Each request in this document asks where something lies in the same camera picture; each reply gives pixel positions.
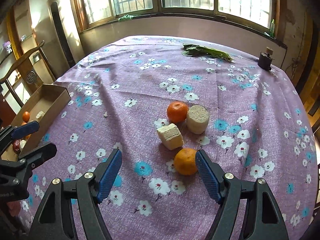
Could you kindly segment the left hand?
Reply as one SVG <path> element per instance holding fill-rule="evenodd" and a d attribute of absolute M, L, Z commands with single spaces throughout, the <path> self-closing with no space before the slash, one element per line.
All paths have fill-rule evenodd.
<path fill-rule="evenodd" d="M 20 213 L 21 205 L 19 201 L 8 202 L 7 206 L 12 217 L 17 216 Z"/>

